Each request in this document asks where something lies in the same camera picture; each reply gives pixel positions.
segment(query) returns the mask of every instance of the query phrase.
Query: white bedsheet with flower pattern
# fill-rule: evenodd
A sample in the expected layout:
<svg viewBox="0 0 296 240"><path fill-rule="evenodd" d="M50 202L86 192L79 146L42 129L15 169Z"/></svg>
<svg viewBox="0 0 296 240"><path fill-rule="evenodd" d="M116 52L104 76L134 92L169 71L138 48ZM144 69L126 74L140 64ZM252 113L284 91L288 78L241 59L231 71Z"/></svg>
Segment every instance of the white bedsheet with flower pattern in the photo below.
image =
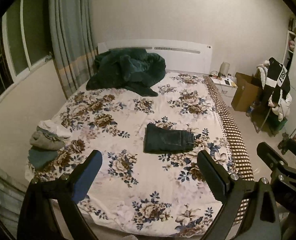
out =
<svg viewBox="0 0 296 240"><path fill-rule="evenodd" d="M26 178L58 178L97 149L103 165L79 203L96 224L150 236L204 234L221 203L196 165L197 153L205 149L226 170L236 172L204 78L167 73L152 87L158 97L141 97L125 89L86 91L85 86L53 118L71 130L70 141L45 170L35 171L28 163ZM145 127L150 122L193 132L194 150L144 153Z"/></svg>

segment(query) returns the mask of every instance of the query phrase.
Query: gray curtain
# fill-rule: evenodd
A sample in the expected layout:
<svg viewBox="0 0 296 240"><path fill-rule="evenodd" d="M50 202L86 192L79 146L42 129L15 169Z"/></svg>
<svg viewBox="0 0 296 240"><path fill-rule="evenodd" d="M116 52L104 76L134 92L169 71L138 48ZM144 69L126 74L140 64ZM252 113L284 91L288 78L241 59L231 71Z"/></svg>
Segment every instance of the gray curtain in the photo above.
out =
<svg viewBox="0 0 296 240"><path fill-rule="evenodd" d="M93 75L91 14L91 0L49 0L56 67L67 97Z"/></svg>
<svg viewBox="0 0 296 240"><path fill-rule="evenodd" d="M0 220L15 238L26 189L0 169Z"/></svg>

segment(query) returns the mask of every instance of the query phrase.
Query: floor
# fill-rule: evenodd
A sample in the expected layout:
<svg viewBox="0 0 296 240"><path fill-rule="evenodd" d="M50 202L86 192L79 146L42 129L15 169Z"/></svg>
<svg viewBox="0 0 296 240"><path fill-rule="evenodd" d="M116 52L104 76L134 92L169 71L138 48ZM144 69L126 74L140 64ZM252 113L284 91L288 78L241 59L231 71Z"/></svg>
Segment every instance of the floor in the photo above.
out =
<svg viewBox="0 0 296 240"><path fill-rule="evenodd" d="M233 110L232 107L229 107L228 109L242 134L243 142L246 146L253 169L254 180L258 181L260 178L266 177L270 181L271 170L257 156L257 145L260 142L266 142L281 155L281 151L277 146L282 140L282 131L280 131L276 136L273 136L269 128L264 126L263 130L257 133L250 118L245 115L245 112L237 112ZM290 167L296 168L293 154L290 151L288 151L285 155L282 155L282 157L287 161Z"/></svg>
<svg viewBox="0 0 296 240"><path fill-rule="evenodd" d="M271 170L265 165L265 163L257 156L257 145L260 142L266 142L268 143L273 149L275 149L280 155L281 152L278 150L277 145L282 140L282 131L279 132L276 136L271 135L269 128L264 127L263 130L259 133L256 133L256 130L250 120L249 117L245 115L245 112L237 112L234 111L233 108L229 107L229 110L231 112L231 115L233 119L235 120L236 125L238 126L242 137L244 144L246 146L250 162L253 169L253 175L255 181L258 181L262 177L266 177L270 181L270 174ZM288 165L296 168L295 161L293 158L293 155L290 152L287 152L285 155L283 155L283 158L288 162ZM64 236L67 239L73 239L68 231L68 228L64 222L64 219L61 215L61 213L56 210L55 213L57 216L58 223L62 229L62 232ZM111 230L108 228L104 228L101 226L97 226L94 223L91 223L91 221L88 221L89 226L91 229L96 232L96 236L99 240L103 239L109 239L109 240L135 240L135 238L124 238L128 234L122 233L119 231ZM237 228L232 228L231 232L229 233L228 237L226 239L230 239L232 236L235 235L237 232ZM161 240L161 239L170 239L167 237L160 238L160 237L148 237L148 236L136 236L138 240ZM199 239L198 237L192 237L191 240Z"/></svg>

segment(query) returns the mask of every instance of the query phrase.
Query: cardboard box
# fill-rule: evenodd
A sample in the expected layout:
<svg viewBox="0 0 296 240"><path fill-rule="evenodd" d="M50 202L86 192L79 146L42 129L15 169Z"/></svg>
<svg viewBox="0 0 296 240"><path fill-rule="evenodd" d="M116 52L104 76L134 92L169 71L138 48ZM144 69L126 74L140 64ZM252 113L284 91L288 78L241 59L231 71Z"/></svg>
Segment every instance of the cardboard box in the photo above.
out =
<svg viewBox="0 0 296 240"><path fill-rule="evenodd" d="M253 101L262 93L261 80L253 76L236 73L237 91L232 99L231 106L235 111L246 112Z"/></svg>

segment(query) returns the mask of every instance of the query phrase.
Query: nightstand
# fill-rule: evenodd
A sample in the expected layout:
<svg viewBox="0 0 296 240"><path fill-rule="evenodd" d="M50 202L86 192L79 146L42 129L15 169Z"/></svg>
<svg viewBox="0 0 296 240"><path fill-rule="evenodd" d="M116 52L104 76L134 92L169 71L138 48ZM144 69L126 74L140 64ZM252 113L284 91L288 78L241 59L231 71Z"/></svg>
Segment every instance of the nightstand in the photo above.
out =
<svg viewBox="0 0 296 240"><path fill-rule="evenodd" d="M232 101L238 87L237 86L233 87L231 85L232 80L230 78L222 78L222 80L219 80L217 78L211 78L211 80L217 86L219 93L221 94L221 97L222 97L223 101L226 103L226 105L231 106L231 101ZM225 80L228 80L230 85L227 85L225 83Z"/></svg>

